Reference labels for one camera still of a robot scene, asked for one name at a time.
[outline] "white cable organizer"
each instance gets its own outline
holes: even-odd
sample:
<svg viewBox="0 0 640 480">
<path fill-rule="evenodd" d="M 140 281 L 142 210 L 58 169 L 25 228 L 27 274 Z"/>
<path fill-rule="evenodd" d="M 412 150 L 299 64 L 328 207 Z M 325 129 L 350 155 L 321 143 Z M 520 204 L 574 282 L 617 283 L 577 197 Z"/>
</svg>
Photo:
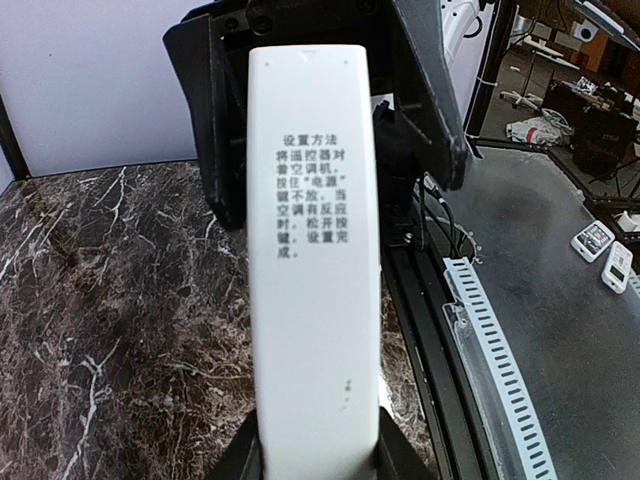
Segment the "white cable organizer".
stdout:
<svg viewBox="0 0 640 480">
<path fill-rule="evenodd" d="M 456 302 L 443 309 L 500 477 L 557 480 L 527 387 L 473 266 L 466 258 L 444 263 Z"/>
</svg>

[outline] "table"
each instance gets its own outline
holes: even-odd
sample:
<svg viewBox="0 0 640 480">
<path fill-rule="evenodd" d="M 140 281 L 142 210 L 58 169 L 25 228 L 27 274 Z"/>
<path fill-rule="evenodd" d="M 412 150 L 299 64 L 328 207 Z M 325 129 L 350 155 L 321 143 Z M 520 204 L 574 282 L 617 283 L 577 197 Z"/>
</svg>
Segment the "table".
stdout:
<svg viewBox="0 0 640 480">
<path fill-rule="evenodd" d="M 510 343 L 559 479 L 632 480 L 640 455 L 640 298 L 600 280 L 572 236 L 593 220 L 546 155 L 481 149 L 456 221 L 482 246 L 476 272 Z"/>
</svg>

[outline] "marble surface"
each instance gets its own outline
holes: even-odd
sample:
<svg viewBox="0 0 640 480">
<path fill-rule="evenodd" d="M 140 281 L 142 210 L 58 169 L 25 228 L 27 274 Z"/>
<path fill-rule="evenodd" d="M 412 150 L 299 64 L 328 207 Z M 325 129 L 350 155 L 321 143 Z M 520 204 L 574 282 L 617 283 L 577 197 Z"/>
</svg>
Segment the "marble surface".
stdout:
<svg viewBox="0 0 640 480">
<path fill-rule="evenodd" d="M 433 466 L 384 288 L 382 330 L 382 401 Z M 0 479 L 202 479 L 253 408 L 245 234 L 195 163 L 4 193 Z"/>
</svg>

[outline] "black holder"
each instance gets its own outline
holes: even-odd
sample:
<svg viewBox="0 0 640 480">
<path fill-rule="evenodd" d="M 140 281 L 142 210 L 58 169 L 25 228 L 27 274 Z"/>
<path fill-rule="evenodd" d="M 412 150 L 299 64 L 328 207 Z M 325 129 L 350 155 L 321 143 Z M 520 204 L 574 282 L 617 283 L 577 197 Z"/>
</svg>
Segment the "black holder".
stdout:
<svg viewBox="0 0 640 480">
<path fill-rule="evenodd" d="M 376 480 L 436 480 L 384 408 L 380 408 L 380 439 L 376 460 Z M 258 418 L 254 410 L 247 415 L 205 480 L 261 479 Z"/>
<path fill-rule="evenodd" d="M 255 47 L 351 44 L 367 49 L 371 93 L 393 92 L 376 148 L 381 175 L 418 178 L 429 171 L 444 189 L 462 186 L 470 158 L 442 47 L 439 0 L 222 0 L 199 7 L 163 40 L 193 126 L 205 198 L 228 230 L 246 217 L 248 55 Z M 410 151 L 393 153 L 390 139 Z M 397 197 L 406 209 L 413 182 Z"/>
</svg>

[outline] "air conditioner remote control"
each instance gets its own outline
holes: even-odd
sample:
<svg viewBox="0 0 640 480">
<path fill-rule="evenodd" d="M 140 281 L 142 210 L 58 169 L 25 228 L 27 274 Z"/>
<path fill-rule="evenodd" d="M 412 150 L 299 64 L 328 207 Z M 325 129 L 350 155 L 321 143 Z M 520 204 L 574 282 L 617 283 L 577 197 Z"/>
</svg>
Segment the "air conditioner remote control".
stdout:
<svg viewBox="0 0 640 480">
<path fill-rule="evenodd" d="M 631 274 L 632 261 L 633 254 L 620 242 L 613 242 L 602 271 L 602 281 L 614 292 L 624 292 Z"/>
<path fill-rule="evenodd" d="M 598 220 L 582 230 L 571 240 L 571 246 L 587 262 L 592 263 L 611 245 L 615 235 Z"/>
</svg>

